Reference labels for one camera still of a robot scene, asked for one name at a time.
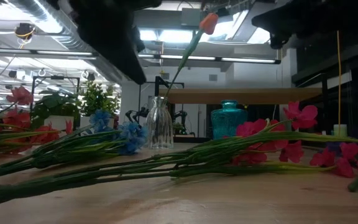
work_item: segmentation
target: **glass vase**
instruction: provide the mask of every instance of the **glass vase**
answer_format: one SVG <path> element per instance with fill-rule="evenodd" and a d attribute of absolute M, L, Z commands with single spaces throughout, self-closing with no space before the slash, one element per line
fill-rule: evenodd
<path fill-rule="evenodd" d="M 148 129 L 147 145 L 149 149 L 173 148 L 173 126 L 165 97 L 155 96 L 152 98 L 153 108 L 146 118 Z"/>
<path fill-rule="evenodd" d="M 211 113 L 214 139 L 236 135 L 237 126 L 247 121 L 247 111 L 237 109 L 236 100 L 223 100 L 222 109 Z"/>

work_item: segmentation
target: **shelf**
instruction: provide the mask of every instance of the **shelf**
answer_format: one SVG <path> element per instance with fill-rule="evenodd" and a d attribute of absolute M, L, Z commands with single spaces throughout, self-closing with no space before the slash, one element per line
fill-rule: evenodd
<path fill-rule="evenodd" d="M 164 96 L 166 89 L 160 89 Z M 237 100 L 243 105 L 284 105 L 303 101 L 321 94 L 321 88 L 250 88 L 250 89 L 174 89 L 168 95 L 170 103 L 221 104 L 222 100 Z"/>

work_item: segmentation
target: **turquoise vase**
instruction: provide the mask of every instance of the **turquoise vase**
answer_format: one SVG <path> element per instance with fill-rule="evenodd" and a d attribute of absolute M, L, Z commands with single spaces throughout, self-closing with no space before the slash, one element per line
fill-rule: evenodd
<path fill-rule="evenodd" d="M 247 121 L 247 111 L 237 109 L 236 100 L 223 100 L 223 109 L 212 111 L 214 139 L 235 136 L 237 126 Z"/>

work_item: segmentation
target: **wooden table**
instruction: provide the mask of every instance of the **wooden table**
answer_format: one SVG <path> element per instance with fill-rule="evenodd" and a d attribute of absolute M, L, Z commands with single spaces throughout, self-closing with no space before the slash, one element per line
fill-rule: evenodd
<path fill-rule="evenodd" d="M 176 148 L 190 146 L 175 145 Z M 306 151 L 303 162 L 308 162 L 313 153 Z M 114 161 L 149 155 L 144 150 L 134 157 Z M 72 168 L 28 170 L 0 177 L 0 184 Z M 242 177 L 211 174 L 180 182 L 166 177 L 130 180 L 12 200 L 0 204 L 0 223 L 355 224 L 358 223 L 358 193 L 346 190 L 350 181 L 323 173 Z"/>

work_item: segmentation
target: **ductwork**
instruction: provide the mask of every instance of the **ductwork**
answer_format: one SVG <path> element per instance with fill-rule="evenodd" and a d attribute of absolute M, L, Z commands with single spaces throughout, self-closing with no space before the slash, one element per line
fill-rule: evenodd
<path fill-rule="evenodd" d="M 81 40 L 77 34 L 77 27 L 71 19 L 63 12 L 55 10 L 44 0 L 6 0 L 24 13 L 32 16 L 31 21 L 44 32 L 58 33 L 64 36 L 52 37 L 70 51 L 94 52 L 87 43 Z M 87 61 L 94 65 L 111 82 L 120 83 L 122 75 L 105 58 L 99 56 L 96 60 Z"/>

